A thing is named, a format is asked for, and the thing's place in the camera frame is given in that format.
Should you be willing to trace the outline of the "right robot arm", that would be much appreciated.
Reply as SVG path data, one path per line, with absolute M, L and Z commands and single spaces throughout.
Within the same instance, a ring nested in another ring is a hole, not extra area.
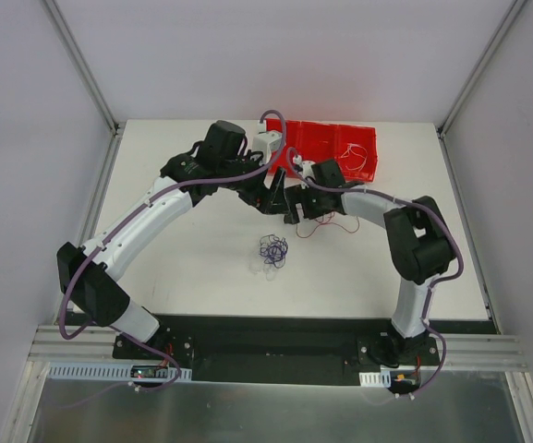
M 301 183 L 286 189 L 293 210 L 301 206 L 306 218 L 329 212 L 357 217 L 381 227 L 390 257 L 400 276 L 396 307 L 390 320 L 393 336 L 386 341 L 388 357 L 407 364 L 419 352 L 416 338 L 430 332 L 430 302 L 437 284 L 457 279 L 464 264 L 436 201 L 392 197 L 358 182 L 347 182 L 334 161 L 308 168 L 288 161 Z

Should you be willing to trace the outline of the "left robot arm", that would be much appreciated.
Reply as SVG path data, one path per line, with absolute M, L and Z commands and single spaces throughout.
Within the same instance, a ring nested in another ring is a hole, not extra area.
M 61 290 L 91 323 L 109 327 L 133 341 L 144 358 L 159 357 L 165 336 L 159 320 L 118 285 L 134 258 L 171 222 L 220 188 L 236 192 L 263 214 L 286 214 L 285 170 L 264 180 L 281 156 L 286 130 L 267 130 L 248 139 L 231 122 L 211 124 L 205 138 L 171 158 L 145 195 L 119 220 L 81 246 L 64 244 L 57 252 Z

